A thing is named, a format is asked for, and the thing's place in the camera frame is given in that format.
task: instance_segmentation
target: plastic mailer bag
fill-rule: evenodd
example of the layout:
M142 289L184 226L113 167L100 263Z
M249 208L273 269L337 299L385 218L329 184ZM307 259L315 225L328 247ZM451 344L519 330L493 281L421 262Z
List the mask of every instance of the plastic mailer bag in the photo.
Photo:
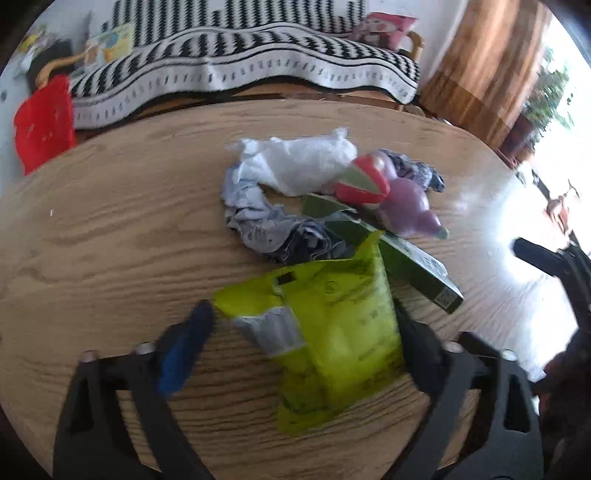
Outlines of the plastic mailer bag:
M329 135L295 140L243 138L234 146L241 165L233 181L255 180L290 197L318 192L357 157L346 137L347 129L337 128Z
M284 267L215 292L214 305L284 367L282 432L320 425L403 373L380 237L370 234L350 259Z

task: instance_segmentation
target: pink pillow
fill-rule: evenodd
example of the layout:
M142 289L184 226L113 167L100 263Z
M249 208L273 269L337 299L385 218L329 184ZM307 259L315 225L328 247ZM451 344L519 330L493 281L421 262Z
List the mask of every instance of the pink pillow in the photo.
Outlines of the pink pillow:
M396 50L416 21L415 17L372 12L355 25L351 40Z

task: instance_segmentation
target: wooden armrest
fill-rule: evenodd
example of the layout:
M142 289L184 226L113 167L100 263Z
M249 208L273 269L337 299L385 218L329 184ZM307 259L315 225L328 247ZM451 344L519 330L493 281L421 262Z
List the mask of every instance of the wooden armrest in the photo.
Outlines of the wooden armrest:
M52 60L51 62L49 62L41 69L41 71L37 75L37 78L35 80L37 88L43 88L45 85L47 85L47 82L49 81L49 75L51 75L51 72L53 72L53 70L65 67L67 65L72 65L73 63L76 63L77 61L84 59L85 55L86 53L80 53L78 55L74 55L73 57L66 57L63 59Z
M408 32L407 37L413 42L413 50L410 53L410 59L414 63L418 63L421 58L421 53L423 53L423 49L425 48L425 41L421 35L413 31Z

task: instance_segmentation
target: potted plant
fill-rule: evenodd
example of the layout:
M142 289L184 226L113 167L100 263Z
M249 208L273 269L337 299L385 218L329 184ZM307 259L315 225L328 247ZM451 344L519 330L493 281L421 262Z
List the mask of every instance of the potted plant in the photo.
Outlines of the potted plant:
M507 158L513 159L517 156L519 160L530 157L536 143L540 141L553 120L565 128L570 129L573 125L570 114L563 117L558 113L558 106L569 82L569 71L566 67L562 71L549 71L547 65L552 61L552 51L549 49L544 55L544 60L546 66L541 69L534 90L501 146L501 153ZM567 100L568 105L572 99L571 94Z

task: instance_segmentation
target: wood grain surface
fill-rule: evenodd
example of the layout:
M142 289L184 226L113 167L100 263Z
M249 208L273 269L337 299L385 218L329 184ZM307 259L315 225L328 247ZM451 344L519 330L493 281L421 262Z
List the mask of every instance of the wood grain surface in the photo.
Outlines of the wood grain surface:
M415 242L445 263L466 301L449 316L410 287L392 285L412 316L444 338L474 330L512 348L533 375L563 348L574 320L560 284L509 249L516 236L558 246L543 198L470 134L390 109L314 100L161 115L84 143L0 199L0 398L46 469L83 351L125 354L217 288L273 268L225 226L220 185L236 161L226 147L240 137L341 126L360 151L387 147L446 179L446 191L430 199L451 238ZM427 405L405 377L325 427L288 437L275 424L280 374L222 324L170 401L218 479L379 479ZM142 459L153 465L129 397L121 404ZM470 404L460 430L469 413Z

